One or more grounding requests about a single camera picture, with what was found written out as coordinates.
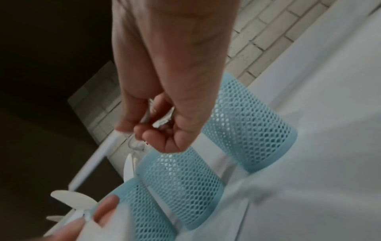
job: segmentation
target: light blue mesh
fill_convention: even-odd
[[[139,164],[137,175],[190,230],[211,215],[223,193],[219,177],[192,147],[176,154],[152,150]]]
[[[175,240],[174,227],[138,178],[128,180],[111,194],[120,198],[119,203],[125,202],[130,207],[134,216],[136,241]]]
[[[278,160],[297,136],[229,73],[223,76],[212,116],[202,132],[250,173]]]

